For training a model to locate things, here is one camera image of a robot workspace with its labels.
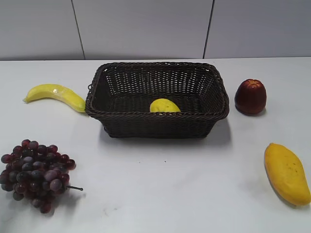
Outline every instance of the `white wall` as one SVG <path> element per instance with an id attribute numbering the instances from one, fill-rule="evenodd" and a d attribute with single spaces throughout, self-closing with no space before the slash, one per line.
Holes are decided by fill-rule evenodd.
<path id="1" fill-rule="evenodd" d="M 86 59 L 202 58 L 212 0 L 73 0 Z"/>
<path id="2" fill-rule="evenodd" d="M 311 56 L 311 0 L 216 0 L 206 58 Z"/>
<path id="3" fill-rule="evenodd" d="M 0 0 L 0 60 L 83 59 L 70 0 Z"/>

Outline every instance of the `basket rim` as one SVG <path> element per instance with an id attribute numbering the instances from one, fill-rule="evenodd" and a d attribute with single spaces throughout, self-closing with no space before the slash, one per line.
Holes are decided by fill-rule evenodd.
<path id="1" fill-rule="evenodd" d="M 98 82 L 100 80 L 100 74 L 105 72 L 105 70 L 114 67 L 124 67 L 124 68 L 139 68 L 141 66 L 144 67 L 156 67 L 156 66 L 165 66 L 165 67 L 197 67 L 201 69 L 206 69 L 207 71 L 213 70 L 216 73 L 216 79 L 218 86 L 222 91 L 222 102 L 223 106 L 221 111 L 215 113 L 196 113 L 196 112 L 108 112 L 108 111 L 101 111 L 96 110 L 93 106 L 94 95 L 92 95 L 92 90 L 96 91 Z M 216 69 L 215 66 L 208 64 L 208 63 L 199 63 L 199 62 L 112 62 L 106 63 L 98 67 L 96 70 L 95 76 L 93 78 L 92 83 L 88 86 L 89 92 L 86 98 L 86 113 L 94 118 L 95 115 L 101 115 L 101 117 L 108 117 L 108 116 L 151 116 L 151 117 L 172 117 L 172 118 L 180 118 L 180 117 L 195 117 L 195 118 L 210 118 L 214 120 L 224 119 L 229 114 L 229 97 L 225 91 L 225 87 L 223 84 L 223 80 Z"/>

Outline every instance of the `lemon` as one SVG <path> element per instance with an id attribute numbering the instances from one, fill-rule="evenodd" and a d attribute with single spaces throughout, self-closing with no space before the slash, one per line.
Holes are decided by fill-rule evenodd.
<path id="1" fill-rule="evenodd" d="M 150 112 L 180 112 L 176 104 L 168 99 L 157 99 L 150 104 Z"/>
<path id="2" fill-rule="evenodd" d="M 76 93 L 65 86 L 58 84 L 42 84 L 33 87 L 24 99 L 25 103 L 43 98 L 59 100 L 77 112 L 85 112 L 86 102 Z"/>

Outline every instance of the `bunch of grapes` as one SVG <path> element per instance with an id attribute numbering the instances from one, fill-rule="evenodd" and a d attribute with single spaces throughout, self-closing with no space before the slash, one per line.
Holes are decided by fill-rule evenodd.
<path id="1" fill-rule="evenodd" d="M 25 139 L 16 146 L 13 153 L 5 154 L 1 161 L 6 169 L 0 175 L 1 188 L 13 191 L 15 200 L 30 199 L 40 212 L 48 213 L 52 201 L 63 194 L 69 186 L 68 171 L 76 164 L 66 154 L 57 152 L 56 145 L 39 145 L 36 141 Z"/>

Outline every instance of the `yellow fruit in basket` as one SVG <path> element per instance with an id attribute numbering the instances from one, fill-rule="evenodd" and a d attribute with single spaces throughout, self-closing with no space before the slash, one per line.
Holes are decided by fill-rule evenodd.
<path id="1" fill-rule="evenodd" d="M 180 112 L 176 104 L 168 99 L 157 99 L 150 104 L 150 112 Z"/>
<path id="2" fill-rule="evenodd" d="M 85 112 L 86 102 L 69 88 L 58 84 L 42 84 L 32 88 L 27 97 L 24 99 L 25 103 L 43 98 L 52 98 L 59 100 L 69 105 L 77 112 Z"/>
<path id="3" fill-rule="evenodd" d="M 281 197 L 296 206 L 311 202 L 303 166 L 293 152 L 282 145 L 271 143 L 264 158 L 270 182 Z"/>

